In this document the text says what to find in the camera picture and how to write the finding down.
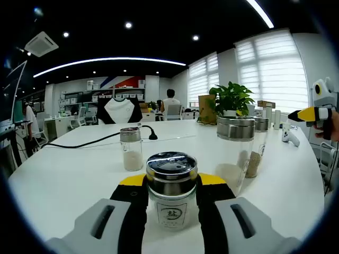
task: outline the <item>spice jar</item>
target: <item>spice jar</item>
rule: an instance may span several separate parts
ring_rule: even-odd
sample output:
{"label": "spice jar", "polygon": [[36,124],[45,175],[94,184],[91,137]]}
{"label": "spice jar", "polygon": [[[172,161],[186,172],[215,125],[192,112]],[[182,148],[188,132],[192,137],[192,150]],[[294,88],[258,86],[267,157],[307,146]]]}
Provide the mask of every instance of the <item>spice jar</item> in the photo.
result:
{"label": "spice jar", "polygon": [[258,166],[260,164],[262,156],[264,155],[268,129],[269,129],[268,118],[261,117],[255,118],[254,141],[251,157],[249,159],[248,168],[246,172],[246,177],[248,178],[256,177],[257,175]]}
{"label": "spice jar", "polygon": [[149,198],[163,228],[180,230],[196,206],[197,160],[182,152],[162,152],[148,158]]}
{"label": "spice jar", "polygon": [[225,151],[225,162],[216,168],[216,174],[223,178],[234,195],[242,186],[249,158],[252,152],[255,121],[245,117],[219,117],[217,135],[219,149]]}
{"label": "spice jar", "polygon": [[123,166],[128,171],[142,169],[141,135],[138,127],[120,130],[120,143],[123,155]]}

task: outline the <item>window blind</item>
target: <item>window blind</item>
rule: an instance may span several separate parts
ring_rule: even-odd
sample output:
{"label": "window blind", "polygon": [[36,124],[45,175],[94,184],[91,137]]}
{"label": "window blind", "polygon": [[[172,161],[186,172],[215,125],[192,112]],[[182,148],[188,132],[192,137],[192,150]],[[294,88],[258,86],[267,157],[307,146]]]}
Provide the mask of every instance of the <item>window blind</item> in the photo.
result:
{"label": "window blind", "polygon": [[219,85],[218,57],[213,53],[189,67],[188,107],[199,106],[199,96],[207,95],[211,87]]}
{"label": "window blind", "polygon": [[308,107],[304,66],[288,30],[236,43],[236,52],[240,84],[254,93],[253,100],[275,102],[285,113]]}

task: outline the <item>human hand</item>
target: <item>human hand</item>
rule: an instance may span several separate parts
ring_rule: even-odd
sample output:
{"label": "human hand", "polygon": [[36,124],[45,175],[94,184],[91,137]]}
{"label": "human hand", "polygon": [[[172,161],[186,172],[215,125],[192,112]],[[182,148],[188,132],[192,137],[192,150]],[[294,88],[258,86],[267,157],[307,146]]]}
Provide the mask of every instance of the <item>human hand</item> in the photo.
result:
{"label": "human hand", "polygon": [[[314,128],[317,130],[323,130],[323,128],[317,128],[314,125]],[[316,133],[317,138],[323,138],[324,132]],[[336,111],[332,110],[332,133],[331,140],[334,142],[339,141],[339,114]]]}

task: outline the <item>computer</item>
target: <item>computer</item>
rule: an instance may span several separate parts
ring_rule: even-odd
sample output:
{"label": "computer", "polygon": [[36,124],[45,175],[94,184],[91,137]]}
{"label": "computer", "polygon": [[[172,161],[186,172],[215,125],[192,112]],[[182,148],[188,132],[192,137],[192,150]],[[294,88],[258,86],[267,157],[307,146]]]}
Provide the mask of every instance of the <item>computer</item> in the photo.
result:
{"label": "computer", "polygon": [[5,79],[2,91],[0,92],[0,133],[6,131],[9,127],[14,127],[14,103],[15,95],[22,73],[27,61],[17,66]]}

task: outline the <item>air conditioning unit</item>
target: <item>air conditioning unit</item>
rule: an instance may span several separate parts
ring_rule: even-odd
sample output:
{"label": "air conditioning unit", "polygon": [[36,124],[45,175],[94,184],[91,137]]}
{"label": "air conditioning unit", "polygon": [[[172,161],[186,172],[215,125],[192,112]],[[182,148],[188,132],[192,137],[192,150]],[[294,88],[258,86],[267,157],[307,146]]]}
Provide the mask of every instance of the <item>air conditioning unit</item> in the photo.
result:
{"label": "air conditioning unit", "polygon": [[30,40],[25,46],[25,50],[37,57],[42,57],[57,48],[59,48],[59,46],[43,31]]}
{"label": "air conditioning unit", "polygon": [[145,80],[138,80],[138,86],[139,86],[139,88],[145,88]]}

